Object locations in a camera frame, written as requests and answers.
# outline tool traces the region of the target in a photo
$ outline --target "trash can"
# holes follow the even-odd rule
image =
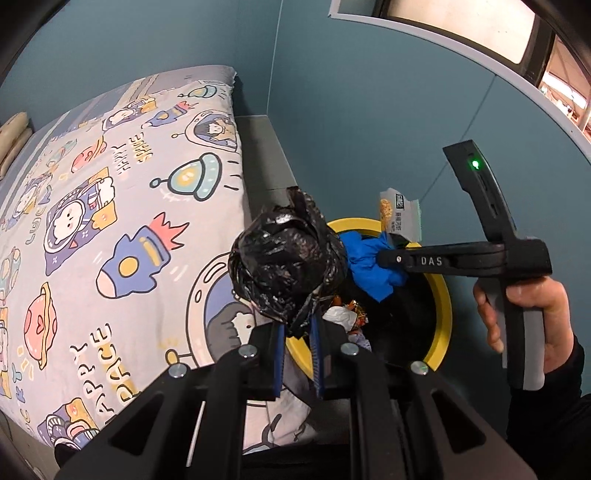
[[[356,230],[364,236],[379,236],[382,230],[380,221],[369,218],[341,218],[328,225],[337,233]],[[409,244],[407,248],[419,246]],[[409,274],[407,283],[381,303],[354,285],[352,277],[342,290],[339,295],[357,300],[366,310],[368,324],[363,334],[382,360],[405,365],[422,358],[433,370],[438,369],[452,333],[452,303],[441,275]],[[306,340],[288,338],[286,345],[297,365],[313,378]]]

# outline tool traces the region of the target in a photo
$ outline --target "yellow trash can rim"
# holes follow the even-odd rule
[[[382,232],[380,221],[371,218],[341,218],[329,222],[328,225],[336,233],[356,230],[362,235],[379,236]],[[420,246],[419,244],[408,244],[407,248]],[[445,357],[452,335],[452,301],[443,276],[430,273],[424,275],[433,292],[437,316],[435,335],[424,362],[433,370],[437,370]],[[312,354],[304,339],[291,337],[285,340],[285,344],[298,367],[302,369],[308,378],[312,379],[314,377]]]

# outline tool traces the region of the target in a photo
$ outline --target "gray handle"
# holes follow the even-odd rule
[[[480,278],[478,284],[496,310],[505,344],[503,368],[513,388],[539,390],[544,386],[544,313],[539,308],[524,309],[512,304],[505,295],[509,282]]]

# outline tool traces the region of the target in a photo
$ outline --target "cartoon bedsheet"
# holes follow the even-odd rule
[[[256,324],[227,270],[248,214],[234,72],[219,69],[90,100],[15,162],[0,218],[0,409],[50,446],[83,447],[167,365],[208,365]],[[295,441],[308,412],[288,388],[253,403],[246,451]]]

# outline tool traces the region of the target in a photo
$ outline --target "metal screw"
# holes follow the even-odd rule
[[[168,374],[172,378],[184,377],[187,374],[187,371],[189,371],[189,369],[187,368],[187,365],[185,365],[185,364],[174,364],[174,365],[170,365],[170,367],[168,367]]]
[[[416,361],[410,364],[410,370],[417,375],[427,375],[429,367],[424,362]]]
[[[246,344],[246,345],[242,345],[239,349],[238,349],[238,353],[240,354],[240,356],[243,356],[244,358],[252,358],[256,355],[257,349],[254,345],[250,345],[250,344]]]
[[[354,343],[343,343],[340,346],[340,351],[341,353],[345,354],[345,355],[349,355],[349,356],[355,356],[359,353],[359,347],[357,345],[355,345]]]

